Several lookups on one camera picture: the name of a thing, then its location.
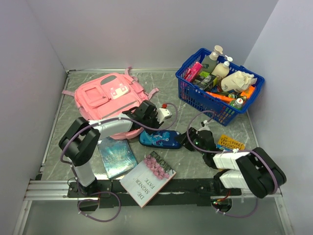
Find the blue pencil case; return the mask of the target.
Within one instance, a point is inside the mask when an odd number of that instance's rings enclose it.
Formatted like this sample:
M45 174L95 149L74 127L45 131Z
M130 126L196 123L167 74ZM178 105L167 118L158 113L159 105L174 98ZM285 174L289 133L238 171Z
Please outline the blue pencil case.
M139 142L143 146L162 149L180 149L181 144L176 140L180 132L174 130L162 130L152 134L143 131L139 135Z

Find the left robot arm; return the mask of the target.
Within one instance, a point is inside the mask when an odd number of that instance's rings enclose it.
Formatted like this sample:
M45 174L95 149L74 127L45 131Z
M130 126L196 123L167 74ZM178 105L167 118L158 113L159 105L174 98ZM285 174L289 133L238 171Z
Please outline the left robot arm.
M60 160L69 164L78 190L86 197L97 191L97 178L91 167L91 157L98 141L115 134L145 129L158 129L166 119L167 111L148 101L138 107L101 120L86 120L78 117L59 141L62 150Z

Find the pink school backpack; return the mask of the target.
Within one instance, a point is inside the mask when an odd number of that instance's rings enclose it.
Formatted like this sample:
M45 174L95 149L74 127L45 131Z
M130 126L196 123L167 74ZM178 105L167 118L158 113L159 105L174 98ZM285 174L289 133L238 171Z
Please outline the pink school backpack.
M151 100L153 94L145 92L138 79L129 75L129 69L123 74L110 73L79 86L75 92L67 90L63 94L74 97L76 106L86 120L101 120L114 117L132 107L138 107L144 100ZM115 134L115 140L132 139L138 136L143 127L128 133Z

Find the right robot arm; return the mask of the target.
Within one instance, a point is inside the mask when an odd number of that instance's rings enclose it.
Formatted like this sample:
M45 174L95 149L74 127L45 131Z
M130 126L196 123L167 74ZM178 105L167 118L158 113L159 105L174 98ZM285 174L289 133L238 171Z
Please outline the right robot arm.
M222 151L217 148L209 128L191 127L176 140L190 151L199 151L207 166L219 169L214 176L214 191L226 194L231 188L248 189L257 198L273 194L287 177L267 152L256 147L251 151Z

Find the white book pink flowers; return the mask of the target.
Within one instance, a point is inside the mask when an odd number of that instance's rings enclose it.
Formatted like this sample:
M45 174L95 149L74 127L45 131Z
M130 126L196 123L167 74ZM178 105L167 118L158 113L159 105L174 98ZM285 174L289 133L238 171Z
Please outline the white book pink flowers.
M175 175L176 171L153 151L127 173L120 180L120 184L143 208Z

